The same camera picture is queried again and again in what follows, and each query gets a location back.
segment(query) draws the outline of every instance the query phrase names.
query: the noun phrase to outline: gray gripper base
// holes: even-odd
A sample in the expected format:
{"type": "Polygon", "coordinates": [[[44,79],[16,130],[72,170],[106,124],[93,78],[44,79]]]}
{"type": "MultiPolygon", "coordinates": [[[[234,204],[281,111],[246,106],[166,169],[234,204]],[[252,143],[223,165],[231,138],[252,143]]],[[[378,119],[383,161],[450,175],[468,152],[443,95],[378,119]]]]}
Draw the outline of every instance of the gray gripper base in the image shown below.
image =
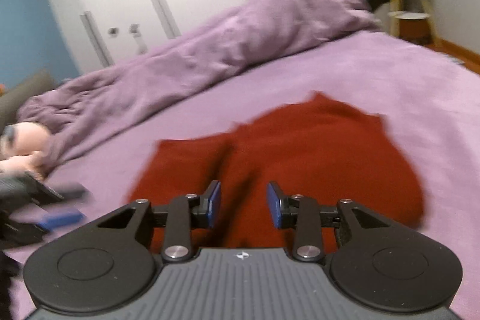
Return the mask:
{"type": "Polygon", "coordinates": [[[164,267],[135,302],[95,316],[45,309],[28,320],[453,320],[445,308],[400,316],[348,300],[318,265],[296,262],[281,248],[203,249],[191,262],[164,267]]]}

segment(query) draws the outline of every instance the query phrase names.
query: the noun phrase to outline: blue wall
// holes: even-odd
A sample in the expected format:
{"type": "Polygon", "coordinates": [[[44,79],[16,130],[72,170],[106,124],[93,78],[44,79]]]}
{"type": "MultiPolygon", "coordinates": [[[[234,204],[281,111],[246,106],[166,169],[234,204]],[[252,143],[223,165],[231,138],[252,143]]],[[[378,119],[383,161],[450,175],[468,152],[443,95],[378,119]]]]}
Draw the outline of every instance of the blue wall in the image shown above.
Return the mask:
{"type": "Polygon", "coordinates": [[[58,82],[79,75],[48,0],[0,0],[0,84],[11,88],[45,67],[58,82]]]}

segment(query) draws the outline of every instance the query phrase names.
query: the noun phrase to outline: baseboard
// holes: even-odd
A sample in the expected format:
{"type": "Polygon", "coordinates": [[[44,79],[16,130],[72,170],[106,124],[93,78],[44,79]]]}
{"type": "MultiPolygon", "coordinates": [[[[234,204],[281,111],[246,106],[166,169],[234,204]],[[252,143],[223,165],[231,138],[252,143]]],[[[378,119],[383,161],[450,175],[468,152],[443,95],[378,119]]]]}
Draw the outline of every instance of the baseboard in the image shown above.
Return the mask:
{"type": "Polygon", "coordinates": [[[444,39],[441,39],[441,42],[440,52],[462,60],[465,68],[480,75],[480,55],[478,53],[444,39]]]}

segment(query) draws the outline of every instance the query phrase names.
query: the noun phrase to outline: red cloth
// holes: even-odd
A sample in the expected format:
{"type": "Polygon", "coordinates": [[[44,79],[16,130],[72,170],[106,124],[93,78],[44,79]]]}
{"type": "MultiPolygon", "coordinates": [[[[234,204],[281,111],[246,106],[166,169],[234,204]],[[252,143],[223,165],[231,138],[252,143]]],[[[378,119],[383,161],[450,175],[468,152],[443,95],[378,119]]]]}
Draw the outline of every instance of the red cloth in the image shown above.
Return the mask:
{"type": "MultiPolygon", "coordinates": [[[[268,181],[286,194],[304,194],[320,204],[341,198],[408,226],[423,213],[418,180],[383,132],[380,117],[367,115],[317,93],[226,134],[194,140],[165,140],[135,187],[131,199],[154,205],[175,196],[202,193],[211,180],[222,182],[215,228],[195,230],[204,247],[289,247],[292,232],[274,228],[266,202],[268,181]]],[[[335,249],[324,229],[325,248],[335,249]]],[[[152,250],[158,251],[162,230],[152,250]]]]}

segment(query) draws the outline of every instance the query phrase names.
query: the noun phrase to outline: mattress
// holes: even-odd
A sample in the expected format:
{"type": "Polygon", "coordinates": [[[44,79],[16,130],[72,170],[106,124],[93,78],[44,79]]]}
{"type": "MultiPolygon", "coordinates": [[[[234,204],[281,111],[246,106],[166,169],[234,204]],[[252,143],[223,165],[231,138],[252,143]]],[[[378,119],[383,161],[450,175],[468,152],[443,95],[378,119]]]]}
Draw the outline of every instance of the mattress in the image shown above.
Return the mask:
{"type": "MultiPolygon", "coordinates": [[[[75,206],[88,220],[95,219],[126,201],[156,140],[227,131],[281,104],[306,100],[313,91],[385,117],[389,137],[425,188],[421,231],[450,247],[462,262],[463,283],[452,309],[465,319],[475,318],[480,313],[480,79],[447,56],[384,33],[360,31],[251,68],[63,164],[49,184],[84,185],[91,197],[75,206]]],[[[43,213],[32,207],[19,218],[43,213]]],[[[24,262],[33,250],[10,255],[24,262]]],[[[16,319],[34,309],[20,280],[14,305],[16,319]]]]}

